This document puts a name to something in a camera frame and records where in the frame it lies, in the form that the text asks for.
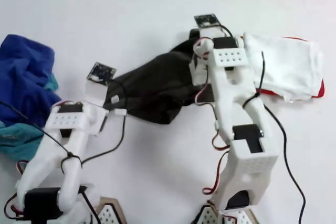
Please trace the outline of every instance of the blue cloth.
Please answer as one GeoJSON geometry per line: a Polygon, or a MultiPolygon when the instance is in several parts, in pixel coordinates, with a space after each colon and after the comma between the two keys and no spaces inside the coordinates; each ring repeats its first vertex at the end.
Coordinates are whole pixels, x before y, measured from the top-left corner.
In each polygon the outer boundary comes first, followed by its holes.
{"type": "MultiPolygon", "coordinates": [[[[44,89],[51,77],[54,51],[27,38],[8,35],[0,47],[0,100],[21,111],[30,123],[43,127],[51,106],[60,98],[44,89]]],[[[26,123],[17,113],[2,106],[0,121],[6,126],[26,123]]]]}
{"type": "MultiPolygon", "coordinates": [[[[0,100],[43,127],[60,98],[51,73],[54,51],[21,36],[8,35],[0,47],[0,100]]],[[[43,133],[6,107],[0,107],[0,151],[14,161],[31,160],[43,133]]]]}
{"type": "Polygon", "coordinates": [[[35,127],[16,123],[5,127],[0,122],[0,151],[15,162],[30,161],[40,145],[43,133],[35,127]]]}

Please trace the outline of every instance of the black cloth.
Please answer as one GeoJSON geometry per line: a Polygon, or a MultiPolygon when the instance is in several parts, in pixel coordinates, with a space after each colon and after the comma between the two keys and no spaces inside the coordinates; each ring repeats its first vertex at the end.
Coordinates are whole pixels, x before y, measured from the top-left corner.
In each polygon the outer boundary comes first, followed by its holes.
{"type": "MultiPolygon", "coordinates": [[[[189,63],[196,39],[189,39],[170,52],[116,78],[126,89],[126,109],[130,115],[153,123],[169,124],[182,106],[194,102],[200,87],[193,86],[189,63]]],[[[110,83],[104,108],[125,108],[123,90],[117,82],[110,83]],[[111,97],[115,95],[120,101],[111,104],[111,97]]]]}

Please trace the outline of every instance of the cable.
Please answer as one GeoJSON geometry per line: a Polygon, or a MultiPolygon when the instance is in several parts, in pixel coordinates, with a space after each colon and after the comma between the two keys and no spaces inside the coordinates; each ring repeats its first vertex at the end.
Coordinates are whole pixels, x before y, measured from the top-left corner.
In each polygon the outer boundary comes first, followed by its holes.
{"type": "MultiPolygon", "coordinates": [[[[2,104],[3,106],[13,110],[14,112],[16,112],[19,116],[21,116],[22,118],[24,118],[25,120],[27,120],[28,122],[30,122],[30,119],[29,117],[27,117],[26,115],[23,115],[20,111],[18,111],[16,108],[14,108],[13,106],[3,102],[3,101],[0,101],[0,104],[2,104]]],[[[61,145],[61,143],[59,143],[55,138],[53,138],[49,133],[45,132],[44,130],[42,130],[38,125],[36,125],[35,123],[31,123],[30,125],[32,125],[33,127],[35,127],[36,129],[38,129],[39,131],[41,131],[43,134],[47,135],[48,137],[50,137],[55,143],[57,143],[64,151],[66,151],[67,153],[67,157],[65,157],[64,159],[62,159],[61,161],[61,170],[62,172],[64,173],[63,171],[63,162],[70,159],[70,158],[77,158],[79,159],[79,162],[80,164],[82,164],[82,161],[80,159],[79,156],[77,155],[74,155],[72,152],[68,151],[63,145],[61,145]]]]}
{"type": "MultiPolygon", "coordinates": [[[[199,46],[199,45],[201,45],[201,43],[200,43],[200,41],[202,40],[202,39],[209,39],[209,40],[211,40],[212,42],[214,42],[214,40],[213,39],[211,39],[210,37],[200,37],[195,43],[194,43],[194,46],[193,46],[193,51],[195,52],[195,46],[199,46]]],[[[204,56],[205,55],[208,55],[209,54],[209,52],[205,52],[203,55],[202,55],[202,57],[201,56],[199,56],[199,55],[197,55],[196,53],[194,53],[194,55],[198,58],[198,59],[207,59],[207,58],[205,58],[204,56]]]]}
{"type": "Polygon", "coordinates": [[[121,145],[123,139],[124,139],[124,136],[125,136],[125,125],[126,125],[126,116],[124,116],[124,119],[123,119],[123,122],[122,122],[122,134],[121,134],[121,138],[120,138],[118,144],[114,148],[112,148],[112,149],[110,149],[110,150],[108,150],[106,152],[102,152],[100,154],[97,154],[97,155],[94,155],[94,156],[91,156],[91,157],[88,157],[88,158],[84,159],[82,161],[82,165],[85,164],[87,161],[90,161],[90,160],[95,159],[97,157],[104,156],[104,155],[109,154],[111,152],[114,152],[116,149],[118,149],[119,146],[121,145]]]}
{"type": "Polygon", "coordinates": [[[213,112],[214,112],[214,116],[215,116],[215,119],[217,121],[217,115],[216,115],[216,111],[215,111],[215,107],[212,105],[212,103],[210,102],[203,102],[203,103],[199,103],[197,100],[198,100],[198,97],[200,96],[200,94],[202,94],[206,88],[208,87],[209,85],[209,69],[208,69],[208,66],[206,66],[206,80],[205,80],[205,84],[203,85],[202,89],[196,94],[195,96],[195,104],[197,106],[204,106],[204,105],[210,105],[213,112]]]}
{"type": "Polygon", "coordinates": [[[98,223],[98,224],[101,224],[101,221],[100,221],[100,219],[99,219],[99,216],[98,216],[98,214],[96,213],[95,209],[93,208],[93,206],[92,206],[91,202],[89,201],[88,197],[86,196],[85,191],[84,191],[84,190],[81,190],[80,193],[83,195],[83,198],[84,198],[86,204],[88,204],[88,206],[89,206],[89,208],[90,208],[90,210],[91,210],[93,216],[94,216],[95,219],[97,220],[97,223],[98,223]]]}
{"type": "Polygon", "coordinates": [[[16,169],[17,169],[18,172],[22,175],[23,172],[24,172],[24,169],[22,169],[22,167],[21,167],[21,163],[28,164],[28,161],[27,161],[27,160],[19,160],[19,161],[16,163],[16,169]]]}
{"type": "Polygon", "coordinates": [[[228,221],[231,221],[230,219],[234,219],[235,220],[234,224],[238,224],[238,219],[236,217],[230,215],[223,215],[223,216],[228,218],[228,221]]]}
{"type": "MultiPolygon", "coordinates": [[[[13,110],[14,112],[16,112],[19,116],[21,116],[23,119],[27,120],[28,122],[30,121],[29,117],[27,117],[26,115],[23,115],[20,111],[18,111],[16,108],[14,108],[13,106],[0,101],[0,104],[2,104],[3,106],[13,110]]],[[[47,132],[45,132],[44,130],[42,130],[38,125],[36,125],[35,123],[31,123],[31,125],[33,127],[35,127],[36,129],[38,129],[39,131],[41,131],[43,134],[49,136],[52,140],[54,140],[55,143],[57,143],[64,151],[66,151],[67,153],[69,153],[69,151],[67,149],[65,149],[65,147],[63,145],[61,145],[61,143],[59,143],[56,139],[54,139],[50,134],[48,134],[47,132]]]]}
{"type": "Polygon", "coordinates": [[[246,107],[246,105],[251,101],[251,100],[253,100],[254,98],[256,98],[256,97],[258,97],[258,96],[260,96],[260,93],[261,93],[261,87],[263,86],[262,85],[262,82],[263,82],[263,80],[264,80],[264,75],[265,75],[265,57],[264,57],[264,52],[263,51],[261,51],[261,56],[262,56],[262,72],[261,72],[261,78],[260,78],[260,84],[259,84],[259,89],[257,90],[257,92],[254,94],[254,95],[252,95],[249,99],[247,99],[244,103],[243,103],[243,105],[242,105],[242,107],[243,107],[243,109],[246,107]]]}
{"type": "Polygon", "coordinates": [[[226,26],[223,26],[222,24],[220,25],[222,29],[226,30],[228,32],[228,34],[230,35],[230,37],[233,37],[231,31],[226,27],[226,26]]]}
{"type": "Polygon", "coordinates": [[[303,211],[304,211],[304,208],[306,206],[306,197],[305,197],[305,194],[303,193],[302,189],[300,188],[299,184],[295,180],[295,178],[294,178],[294,176],[293,176],[293,174],[292,174],[292,172],[289,168],[289,164],[288,164],[288,160],[287,160],[287,135],[286,135],[286,131],[285,131],[283,125],[281,124],[281,122],[279,121],[279,119],[277,119],[277,117],[271,112],[271,110],[266,105],[264,105],[264,107],[267,110],[267,112],[272,116],[272,118],[276,121],[276,123],[278,124],[279,128],[281,129],[281,131],[283,133],[283,139],[284,139],[284,149],[283,149],[283,152],[284,152],[283,156],[284,157],[283,158],[285,160],[286,169],[287,169],[287,172],[288,172],[290,178],[294,182],[296,188],[299,190],[299,192],[302,196],[302,199],[303,199],[303,204],[302,204],[300,215],[299,215],[299,224],[301,224],[303,211]]]}
{"type": "Polygon", "coordinates": [[[202,189],[202,193],[203,193],[204,195],[211,195],[211,194],[213,194],[213,193],[216,191],[217,186],[218,186],[218,183],[219,183],[219,176],[220,176],[220,171],[219,171],[219,170],[221,169],[221,162],[222,162],[223,157],[224,157],[226,154],[228,154],[228,153],[229,153],[229,151],[225,152],[225,153],[220,157],[220,159],[219,159],[219,161],[218,161],[218,165],[217,165],[217,172],[216,172],[216,180],[215,180],[215,184],[214,184],[214,186],[213,186],[212,188],[204,187],[204,188],[202,189]]]}
{"type": "Polygon", "coordinates": [[[215,149],[215,150],[217,150],[217,151],[225,151],[225,150],[227,150],[227,149],[229,149],[230,148],[230,145],[225,145],[225,146],[223,146],[223,147],[218,147],[218,146],[216,146],[215,145],[215,139],[217,138],[219,136],[219,130],[217,130],[217,132],[216,132],[216,135],[212,138],[212,140],[211,140],[211,144],[212,144],[212,146],[213,146],[213,148],[215,149]]]}
{"type": "Polygon", "coordinates": [[[18,218],[18,217],[11,217],[8,215],[7,213],[7,206],[8,204],[16,198],[16,193],[14,193],[13,196],[11,196],[11,198],[8,199],[8,201],[5,203],[5,206],[4,206],[4,215],[6,216],[7,219],[10,219],[10,220],[23,220],[23,218],[18,218]]]}
{"type": "MultiPolygon", "coordinates": [[[[127,108],[128,108],[128,94],[127,94],[125,86],[121,82],[119,82],[117,80],[112,80],[112,82],[117,83],[122,88],[122,91],[123,91],[124,97],[125,97],[125,104],[124,104],[124,106],[125,106],[125,109],[127,110],[127,108]]],[[[111,152],[114,152],[116,149],[118,149],[119,146],[121,145],[122,141],[124,140],[124,137],[125,137],[125,125],[126,125],[126,115],[124,116],[124,119],[123,119],[123,122],[122,122],[122,133],[121,133],[121,138],[120,138],[118,144],[114,148],[112,148],[112,149],[110,149],[108,151],[105,151],[105,152],[102,152],[102,153],[99,153],[97,155],[94,155],[94,156],[91,156],[91,157],[88,157],[88,158],[84,159],[82,161],[82,165],[84,163],[86,163],[87,161],[93,160],[93,159],[95,159],[97,157],[104,156],[104,155],[109,154],[111,152]]]]}
{"type": "MultiPolygon", "coordinates": [[[[260,85],[259,85],[259,90],[256,92],[256,94],[258,95],[253,95],[252,97],[250,97],[249,99],[247,99],[244,104],[243,104],[243,108],[245,108],[245,106],[252,100],[254,99],[255,97],[258,97],[260,95],[260,92],[261,92],[261,87],[262,87],[262,81],[264,79],[264,74],[265,74],[265,57],[264,57],[264,52],[261,52],[261,56],[262,56],[262,74],[261,74],[261,78],[260,78],[260,85]]],[[[285,131],[285,128],[283,127],[283,125],[281,124],[281,122],[279,121],[279,119],[273,114],[273,112],[266,106],[264,105],[264,108],[265,110],[271,115],[271,117],[274,119],[274,121],[276,121],[276,123],[278,124],[279,128],[281,129],[282,131],[282,134],[283,134],[283,139],[284,139],[284,149],[283,149],[283,158],[285,160],[285,166],[286,166],[286,169],[287,169],[287,172],[290,176],[290,178],[292,179],[293,183],[295,184],[296,188],[299,190],[301,196],[302,196],[302,199],[303,199],[303,204],[302,204],[302,207],[301,207],[301,211],[300,211],[300,215],[299,215],[299,224],[301,224],[301,221],[302,221],[302,216],[303,216],[303,211],[304,211],[304,208],[306,206],[306,197],[305,197],[305,194],[303,193],[302,189],[300,188],[299,184],[297,183],[297,181],[295,180],[290,168],[289,168],[289,164],[288,164],[288,160],[287,160],[287,135],[286,135],[286,131],[285,131]]]]}

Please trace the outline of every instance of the black wire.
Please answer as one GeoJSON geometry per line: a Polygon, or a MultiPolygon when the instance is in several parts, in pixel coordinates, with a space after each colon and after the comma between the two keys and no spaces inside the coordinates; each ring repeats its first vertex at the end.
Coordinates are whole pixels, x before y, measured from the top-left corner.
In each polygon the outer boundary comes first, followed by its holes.
{"type": "Polygon", "coordinates": [[[23,217],[11,217],[8,215],[7,213],[7,206],[8,204],[16,198],[16,193],[13,194],[13,196],[11,196],[11,198],[9,198],[9,200],[5,203],[5,206],[4,206],[4,215],[6,216],[7,219],[10,219],[10,220],[23,220],[24,218],[23,217]]]}
{"type": "Polygon", "coordinates": [[[94,155],[94,156],[92,156],[92,157],[88,157],[88,158],[84,159],[84,160],[82,161],[82,165],[85,164],[87,161],[90,161],[90,160],[95,159],[95,158],[97,158],[97,157],[104,156],[104,155],[109,154],[109,153],[111,153],[111,152],[114,152],[116,149],[118,149],[119,146],[121,145],[123,139],[124,139],[124,136],[125,136],[125,125],[126,125],[126,116],[124,116],[124,119],[123,119],[123,122],[122,122],[122,134],[121,134],[121,138],[120,138],[118,144],[117,144],[114,148],[112,148],[112,149],[110,149],[110,150],[108,150],[108,151],[99,153],[99,154],[97,154],[97,155],[94,155]]]}
{"type": "Polygon", "coordinates": [[[244,103],[243,103],[243,105],[242,105],[242,107],[243,107],[243,109],[246,107],[246,105],[251,101],[251,100],[253,100],[254,98],[256,98],[256,97],[258,97],[258,96],[260,96],[260,94],[261,94],[261,87],[263,86],[262,85],[262,82],[263,82],[263,80],[264,80],[264,75],[265,75],[265,57],[264,57],[264,52],[263,51],[261,51],[261,56],[262,56],[262,73],[261,73],[261,78],[260,78],[260,84],[259,84],[259,89],[258,89],[258,91],[254,94],[254,95],[252,95],[249,99],[247,99],[244,103]]]}
{"type": "MultiPolygon", "coordinates": [[[[259,85],[259,90],[256,92],[256,94],[258,95],[253,95],[252,97],[250,97],[249,99],[247,99],[244,104],[243,104],[243,108],[245,108],[245,106],[252,100],[254,99],[255,97],[258,97],[260,95],[260,92],[261,92],[261,87],[262,87],[262,81],[264,80],[264,74],[265,74],[265,58],[264,58],[264,52],[261,52],[261,56],[262,56],[262,74],[261,74],[261,79],[260,79],[260,85],[259,85]]],[[[300,188],[299,184],[297,183],[297,181],[295,180],[290,168],[289,168],[289,164],[288,164],[288,160],[287,160],[287,135],[286,135],[286,131],[283,127],[283,125],[281,124],[281,122],[279,121],[279,119],[272,113],[272,111],[266,106],[264,105],[265,107],[265,110],[272,116],[272,118],[276,121],[276,123],[278,124],[279,128],[281,129],[282,131],[282,134],[283,134],[283,139],[284,139],[284,149],[283,149],[283,158],[285,160],[285,165],[286,165],[286,169],[287,169],[287,172],[290,176],[290,178],[292,179],[293,183],[295,184],[296,188],[299,190],[301,196],[302,196],[302,199],[303,199],[303,204],[302,204],[302,207],[301,207],[301,211],[300,211],[300,215],[299,215],[299,224],[301,224],[301,221],[302,221],[302,216],[303,216],[303,211],[304,211],[304,208],[306,206],[306,197],[305,197],[305,194],[303,193],[302,189],[300,188]]]]}
{"type": "MultiPolygon", "coordinates": [[[[205,80],[205,84],[204,85],[208,85],[208,82],[209,82],[209,68],[208,66],[206,66],[206,80],[205,80]]],[[[215,111],[215,107],[213,106],[212,103],[210,102],[203,102],[203,103],[196,103],[197,106],[204,106],[204,105],[210,105],[213,112],[214,112],[214,116],[215,116],[215,119],[217,121],[217,115],[216,115],[216,111],[215,111]]]]}
{"type": "Polygon", "coordinates": [[[98,224],[101,224],[101,221],[100,221],[100,219],[99,219],[99,216],[98,216],[98,214],[96,213],[95,209],[93,208],[93,206],[92,206],[91,202],[89,201],[88,197],[86,196],[85,191],[82,190],[80,193],[83,195],[83,198],[84,198],[86,204],[88,204],[88,206],[89,206],[89,208],[90,208],[90,210],[91,210],[93,216],[94,216],[95,219],[97,220],[97,223],[98,223],[98,224]]]}
{"type": "MultiPolygon", "coordinates": [[[[14,112],[16,112],[19,116],[21,116],[23,119],[27,120],[27,122],[30,122],[29,117],[27,117],[26,115],[23,115],[20,111],[18,111],[16,108],[14,108],[13,106],[0,101],[0,104],[2,104],[3,106],[13,110],[14,112]]],[[[48,134],[47,132],[45,132],[44,130],[42,130],[38,125],[36,125],[35,123],[30,123],[30,125],[32,125],[33,127],[35,127],[36,129],[38,129],[39,131],[41,131],[43,134],[49,136],[52,140],[55,141],[55,143],[57,143],[63,150],[65,150],[67,153],[69,153],[69,151],[63,146],[61,145],[61,143],[59,143],[56,139],[54,139],[50,134],[48,134]]]]}
{"type": "Polygon", "coordinates": [[[271,110],[266,106],[264,105],[266,111],[272,116],[272,118],[276,121],[276,123],[278,124],[279,128],[281,129],[282,133],[283,133],[283,139],[284,139],[284,149],[283,149],[283,158],[285,159],[285,165],[286,165],[286,169],[287,169],[287,172],[290,176],[290,178],[293,180],[296,188],[299,190],[301,196],[302,196],[302,199],[303,199],[303,204],[302,204],[302,207],[301,207],[301,211],[300,211],[300,216],[299,216],[299,224],[301,224],[301,220],[302,220],[302,216],[303,216],[303,211],[304,211],[304,208],[306,206],[306,197],[302,191],[302,189],[300,188],[299,184],[297,183],[297,181],[295,180],[290,168],[289,168],[289,165],[288,165],[288,160],[287,160],[287,135],[286,135],[286,131],[283,127],[283,125],[280,123],[279,119],[277,119],[277,117],[271,112],[271,110]]]}
{"type": "Polygon", "coordinates": [[[229,33],[230,37],[233,37],[232,33],[230,32],[230,30],[226,26],[223,26],[222,24],[220,26],[221,26],[222,29],[226,30],[229,33]]]}
{"type": "Polygon", "coordinates": [[[71,158],[77,158],[79,160],[80,163],[81,162],[81,159],[79,156],[77,155],[74,155],[72,152],[68,151],[61,143],[59,143],[53,136],[51,136],[49,133],[45,132],[43,129],[41,129],[38,125],[36,125],[35,123],[31,123],[29,117],[27,117],[26,115],[23,115],[19,110],[17,110],[16,108],[14,108],[13,106],[3,102],[3,101],[0,101],[0,104],[2,104],[3,106],[13,110],[14,112],[16,112],[19,116],[21,116],[23,119],[27,120],[27,123],[29,123],[30,125],[32,125],[33,127],[35,127],[36,129],[38,129],[39,131],[41,131],[43,134],[47,135],[49,138],[51,138],[55,143],[57,143],[64,151],[67,152],[67,157],[65,157],[64,159],[62,159],[61,161],[61,170],[62,172],[64,173],[64,170],[63,170],[63,163],[64,161],[68,160],[68,159],[71,159],[71,158]]]}
{"type": "MultiPolygon", "coordinates": [[[[121,82],[119,82],[117,80],[112,80],[112,82],[117,83],[122,88],[122,91],[123,91],[124,97],[125,97],[125,104],[124,104],[124,106],[125,106],[125,109],[127,110],[127,108],[128,108],[128,94],[127,94],[125,86],[121,82]]],[[[82,165],[84,163],[86,163],[87,161],[93,160],[93,159],[95,159],[97,157],[104,156],[104,155],[109,154],[111,152],[114,152],[116,149],[118,149],[119,146],[121,145],[122,141],[124,140],[124,137],[125,137],[125,125],[126,125],[126,115],[124,116],[124,119],[123,119],[123,122],[122,122],[122,133],[121,133],[121,138],[120,138],[118,144],[114,148],[112,148],[112,149],[110,149],[108,151],[105,151],[105,152],[102,152],[102,153],[99,153],[97,155],[94,155],[94,156],[91,156],[91,157],[88,157],[88,158],[84,159],[82,161],[82,165]]]]}

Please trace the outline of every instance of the red wire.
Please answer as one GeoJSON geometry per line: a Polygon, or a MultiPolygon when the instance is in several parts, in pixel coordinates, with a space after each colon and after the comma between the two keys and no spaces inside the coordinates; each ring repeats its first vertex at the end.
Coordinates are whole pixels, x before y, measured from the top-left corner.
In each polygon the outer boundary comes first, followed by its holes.
{"type": "Polygon", "coordinates": [[[229,145],[226,145],[226,146],[223,146],[223,147],[218,147],[218,146],[215,145],[214,142],[215,142],[215,139],[218,137],[218,135],[219,135],[219,131],[217,131],[216,135],[211,140],[211,144],[215,148],[215,150],[217,150],[217,151],[225,151],[226,149],[229,149],[230,148],[229,145]]]}
{"type": "Polygon", "coordinates": [[[5,214],[6,218],[8,218],[8,219],[10,219],[10,220],[21,220],[22,218],[11,217],[11,216],[9,216],[8,213],[7,213],[7,206],[8,206],[8,204],[9,204],[13,199],[15,199],[15,197],[16,197],[16,193],[14,193],[14,195],[11,196],[11,198],[9,198],[9,200],[5,203],[5,206],[4,206],[4,214],[5,214]]]}
{"type": "MultiPolygon", "coordinates": [[[[207,200],[207,203],[210,204],[210,205],[212,205],[216,209],[215,204],[211,200],[207,200]]],[[[234,224],[238,224],[238,219],[236,217],[231,216],[231,215],[223,215],[223,216],[226,217],[226,218],[232,218],[232,219],[234,219],[235,220],[234,224]]]]}
{"type": "Polygon", "coordinates": [[[227,154],[227,153],[229,153],[229,151],[225,152],[225,153],[220,157],[220,159],[219,159],[219,161],[218,161],[217,172],[216,172],[216,180],[215,180],[215,184],[214,184],[213,188],[210,188],[210,187],[204,187],[204,188],[202,189],[202,193],[203,193],[204,195],[211,195],[211,194],[213,194],[213,193],[216,191],[217,186],[218,186],[218,183],[219,183],[219,177],[220,177],[220,171],[219,171],[219,170],[221,169],[221,162],[222,162],[223,157],[224,157],[225,154],[227,154]]]}
{"type": "Polygon", "coordinates": [[[14,205],[11,205],[11,210],[16,214],[16,216],[23,215],[23,212],[17,209],[14,205]]]}
{"type": "Polygon", "coordinates": [[[21,163],[25,163],[25,164],[28,164],[29,161],[27,160],[19,160],[17,163],[16,163],[16,168],[18,169],[19,173],[22,175],[23,172],[24,172],[24,169],[21,168],[21,163]]]}
{"type": "Polygon", "coordinates": [[[230,216],[230,215],[223,215],[223,216],[226,217],[226,218],[232,218],[232,219],[234,219],[235,220],[234,224],[238,224],[238,219],[236,217],[230,216]]]}
{"type": "MultiPolygon", "coordinates": [[[[197,46],[200,46],[201,45],[201,40],[202,39],[210,39],[210,40],[212,40],[212,41],[214,41],[213,39],[211,39],[210,37],[201,37],[201,38],[199,38],[196,42],[195,42],[195,44],[194,45],[196,45],[197,44],[197,46]]],[[[207,57],[204,57],[204,56],[206,56],[206,55],[208,55],[210,52],[205,52],[203,55],[202,55],[202,57],[203,57],[203,59],[207,59],[207,57]]]]}

